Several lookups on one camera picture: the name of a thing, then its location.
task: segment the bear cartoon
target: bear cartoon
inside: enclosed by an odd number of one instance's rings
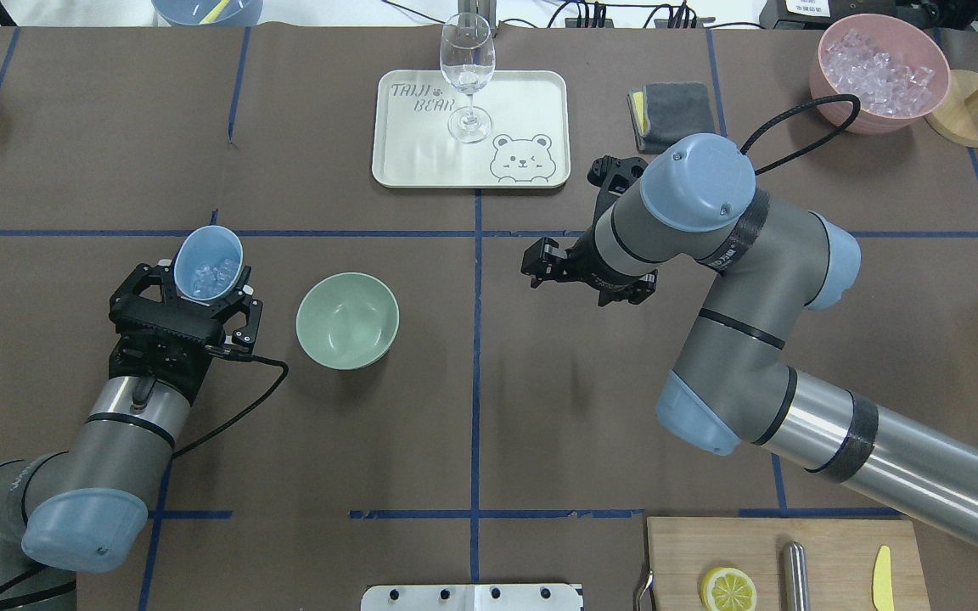
[[[489,171],[504,184],[548,182],[556,171],[550,143],[550,137],[543,134],[529,140],[512,139],[508,134],[494,136],[492,144],[497,147],[497,154],[489,164]]]

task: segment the blue plastic cup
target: blue plastic cup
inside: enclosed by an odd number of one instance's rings
[[[199,227],[183,240],[171,268],[179,294],[207,303],[228,293],[244,266],[244,246],[221,225]]]

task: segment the pink bowl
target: pink bowl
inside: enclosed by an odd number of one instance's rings
[[[904,63],[912,66],[926,66],[935,71],[927,87],[931,92],[931,101],[923,108],[923,111],[916,116],[882,116],[874,115],[868,109],[862,108],[858,113],[858,118],[847,131],[857,134],[885,134],[905,125],[918,121],[921,117],[930,115],[936,108],[946,100],[946,93],[950,90],[950,65],[946,61],[946,55],[919,28],[898,20],[896,17],[877,15],[873,13],[862,13],[843,17],[828,27],[822,41],[818,44],[818,53],[814,55],[814,63],[810,67],[810,94],[814,98],[831,96],[838,93],[832,86],[832,81],[822,70],[822,55],[825,49],[832,43],[838,42],[847,31],[855,30],[859,34],[869,36],[877,43],[878,48],[888,51],[893,55],[900,55]],[[832,102],[832,104],[822,104],[818,107],[820,113],[825,115],[825,119],[832,121],[832,124],[839,125],[851,115],[851,105],[846,102]]]

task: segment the blue bowl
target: blue bowl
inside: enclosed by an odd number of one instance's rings
[[[172,25],[200,25],[202,17],[216,6],[217,0],[153,0],[153,8],[156,8],[156,12]],[[261,12],[263,12],[263,0],[230,0],[221,16],[217,17],[214,23],[207,23],[206,26],[256,25],[259,24]]]

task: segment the wooden cutting board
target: wooden cutting board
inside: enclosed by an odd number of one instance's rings
[[[655,604],[703,610],[700,580],[715,566],[736,566],[757,588],[757,611],[784,608],[780,552],[807,550],[807,586],[817,611],[874,611],[870,598],[878,548],[892,552],[896,611],[930,611],[915,530],[906,519],[648,518]]]

